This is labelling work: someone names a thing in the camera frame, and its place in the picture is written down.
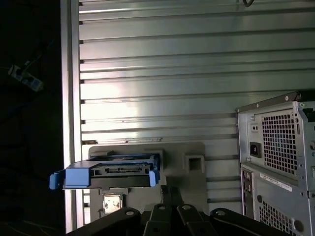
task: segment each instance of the mesh vent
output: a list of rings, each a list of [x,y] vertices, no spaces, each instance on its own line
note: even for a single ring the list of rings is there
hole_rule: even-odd
[[[297,170],[294,120],[290,114],[263,117],[264,165],[295,175]]]
[[[264,201],[263,206],[259,207],[259,216],[261,223],[296,236],[296,234],[292,231],[292,220]]]

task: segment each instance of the dark background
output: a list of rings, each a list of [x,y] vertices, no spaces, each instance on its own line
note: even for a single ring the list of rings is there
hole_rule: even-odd
[[[49,189],[49,175],[63,168],[60,2],[58,0],[1,0],[0,158],[1,209],[50,226],[49,235],[64,232],[62,191]],[[8,76],[12,64],[22,66],[39,45],[50,49],[28,72],[45,84],[34,93]],[[0,235],[46,235],[23,221],[1,223]]]

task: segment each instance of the white label sticker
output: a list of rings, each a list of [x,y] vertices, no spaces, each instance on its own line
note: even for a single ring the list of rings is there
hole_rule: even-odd
[[[275,184],[276,186],[279,186],[281,188],[284,188],[287,191],[292,192],[292,188],[289,185],[281,183],[280,181],[277,181],[274,178],[271,178],[271,177],[266,176],[264,174],[260,174],[260,177],[263,178],[264,180],[268,181],[268,182],[271,182],[271,183]]]

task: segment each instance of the corrugated metal wall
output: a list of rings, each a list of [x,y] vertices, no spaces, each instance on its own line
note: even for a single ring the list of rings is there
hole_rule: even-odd
[[[203,141],[209,209],[241,212],[234,110],[315,88],[314,11],[293,0],[80,1],[82,140]]]

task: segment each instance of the blue plastic latch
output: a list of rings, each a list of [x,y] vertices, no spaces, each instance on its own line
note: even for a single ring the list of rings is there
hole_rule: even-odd
[[[150,186],[154,187],[156,184],[158,184],[158,181],[160,180],[159,171],[158,170],[149,171],[149,178]]]
[[[49,177],[49,188],[52,190],[61,188],[64,180],[64,170],[54,172]]]
[[[87,188],[91,184],[89,168],[65,170],[65,188]]]

